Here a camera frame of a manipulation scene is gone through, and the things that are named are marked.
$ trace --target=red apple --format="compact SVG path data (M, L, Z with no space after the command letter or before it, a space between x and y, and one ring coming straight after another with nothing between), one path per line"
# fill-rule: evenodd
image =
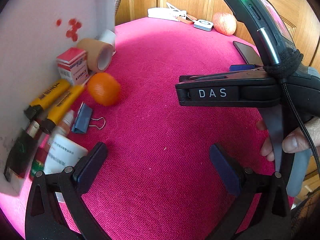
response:
M212 22L216 31L226 36L234 34L237 28L236 18L229 13L215 13Z

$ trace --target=red and white box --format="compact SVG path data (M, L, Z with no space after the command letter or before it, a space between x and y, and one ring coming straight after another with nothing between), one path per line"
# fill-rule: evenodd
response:
M83 49L70 48L57 56L58 70L61 78L71 85L81 85L89 76L87 52Z

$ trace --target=finger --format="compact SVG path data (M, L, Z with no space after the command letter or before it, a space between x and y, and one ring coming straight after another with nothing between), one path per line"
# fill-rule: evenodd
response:
M267 139L264 141L261 150L260 155L267 156L269 153L273 151L272 143L270 137L267 137Z
M265 124L265 122L264 122L263 119L257 121L256 127L257 127L260 131L267 130L267 126L266 126L266 124Z
M320 146L320 119L314 117L309 122L306 122L305 126L315 146ZM296 153L309 148L309 143L300 128L291 132L282 142L282 149L287 153Z
M270 162L273 162L275 160L275 154L274 152L272 151L271 153L269 153L267 156L266 156L266 159Z

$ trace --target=brown tape roll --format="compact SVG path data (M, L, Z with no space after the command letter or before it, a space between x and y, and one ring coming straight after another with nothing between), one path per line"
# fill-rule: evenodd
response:
M113 46L103 41L98 41L90 38L84 38L78 42L77 48L87 51L88 68L95 72L104 72L109 66Z

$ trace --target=black marker cap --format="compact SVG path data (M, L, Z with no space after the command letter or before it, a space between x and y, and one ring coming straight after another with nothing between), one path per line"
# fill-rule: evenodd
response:
M40 113L43 112L43 108L41 107L41 105L28 106L28 108L23 112L30 121L33 121L38 117Z
M50 134L55 127L56 124L50 119L45 119L40 125L40 129L46 134Z

